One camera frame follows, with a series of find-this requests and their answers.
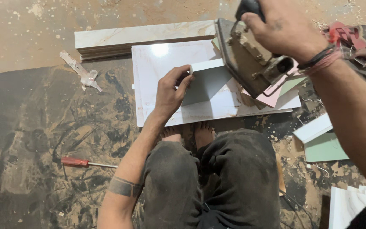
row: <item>foot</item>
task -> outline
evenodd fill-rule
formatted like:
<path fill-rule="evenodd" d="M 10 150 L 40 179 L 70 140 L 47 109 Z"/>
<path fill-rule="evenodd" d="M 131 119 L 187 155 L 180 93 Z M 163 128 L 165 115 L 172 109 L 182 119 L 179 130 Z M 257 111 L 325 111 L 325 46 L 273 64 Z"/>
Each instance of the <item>foot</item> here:
<path fill-rule="evenodd" d="M 211 128 L 206 121 L 196 123 L 196 130 L 194 131 L 194 139 L 196 140 L 197 150 L 203 146 L 208 145 L 216 138 L 214 128 Z"/>
<path fill-rule="evenodd" d="M 177 131 L 176 127 L 168 126 L 163 129 L 163 133 L 161 133 L 162 141 L 182 141 L 181 134 Z"/>

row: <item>black pants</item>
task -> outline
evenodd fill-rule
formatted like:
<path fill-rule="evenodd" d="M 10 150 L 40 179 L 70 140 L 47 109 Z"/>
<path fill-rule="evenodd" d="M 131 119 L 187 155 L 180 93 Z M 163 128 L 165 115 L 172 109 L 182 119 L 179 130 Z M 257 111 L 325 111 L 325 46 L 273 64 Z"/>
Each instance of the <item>black pants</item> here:
<path fill-rule="evenodd" d="M 275 151 L 261 133 L 238 130 L 216 138 L 193 157 L 180 143 L 161 141 L 144 168 L 145 229 L 280 228 Z M 198 173 L 216 173 L 201 203 Z"/>

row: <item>power cord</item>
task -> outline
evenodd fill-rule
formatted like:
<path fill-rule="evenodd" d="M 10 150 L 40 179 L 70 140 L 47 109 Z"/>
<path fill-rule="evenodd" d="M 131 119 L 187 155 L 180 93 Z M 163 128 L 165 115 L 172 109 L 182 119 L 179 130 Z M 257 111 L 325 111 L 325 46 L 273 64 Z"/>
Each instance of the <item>power cord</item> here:
<path fill-rule="evenodd" d="M 286 196 L 289 200 L 291 200 L 293 203 L 295 203 L 297 206 L 299 206 L 306 214 L 307 214 L 307 216 L 309 217 L 309 219 L 310 219 L 310 223 L 312 224 L 312 229 L 315 229 L 316 227 L 314 226 L 314 224 L 313 224 L 313 220 L 312 220 L 312 216 L 310 215 L 310 213 L 308 213 L 308 211 L 306 211 L 306 209 L 303 207 L 303 206 L 301 206 L 295 199 L 293 199 L 292 197 L 290 197 L 289 195 L 287 195 L 287 193 L 286 192 L 284 192 L 284 191 L 282 191 L 282 190 L 280 190 L 279 189 L 279 192 L 281 192 L 284 196 Z M 291 226 L 289 226 L 289 225 L 287 225 L 286 223 L 284 223 L 284 222 L 282 222 L 281 221 L 281 223 L 283 223 L 284 225 L 286 225 L 286 226 L 288 226 L 288 227 L 290 227 L 290 228 L 292 228 Z"/>

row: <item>forearm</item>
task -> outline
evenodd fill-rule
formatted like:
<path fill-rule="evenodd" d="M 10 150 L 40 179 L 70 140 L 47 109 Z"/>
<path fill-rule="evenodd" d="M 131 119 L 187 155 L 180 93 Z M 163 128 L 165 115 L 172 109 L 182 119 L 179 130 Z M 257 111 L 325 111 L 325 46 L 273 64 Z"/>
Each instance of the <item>forearm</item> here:
<path fill-rule="evenodd" d="M 142 191 L 141 180 L 146 156 L 165 123 L 154 112 L 147 118 L 142 132 L 131 145 L 115 172 L 100 209 L 100 229 L 132 226 L 131 216 L 136 198 Z"/>
<path fill-rule="evenodd" d="M 345 153 L 366 178 L 366 81 L 342 60 L 311 76 Z"/>

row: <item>screwdriver shaft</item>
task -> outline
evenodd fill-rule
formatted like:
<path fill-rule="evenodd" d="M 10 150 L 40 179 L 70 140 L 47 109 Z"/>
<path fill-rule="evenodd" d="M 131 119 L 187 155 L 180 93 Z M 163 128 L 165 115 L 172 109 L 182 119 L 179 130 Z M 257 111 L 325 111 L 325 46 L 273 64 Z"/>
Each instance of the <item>screwdriver shaft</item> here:
<path fill-rule="evenodd" d="M 103 167 L 110 167 L 110 168 L 118 168 L 118 166 L 116 166 L 116 165 L 105 165 L 105 164 L 98 164 L 98 163 L 92 163 L 92 162 L 89 162 L 88 164 L 89 165 L 98 165 L 98 166 L 103 166 Z"/>

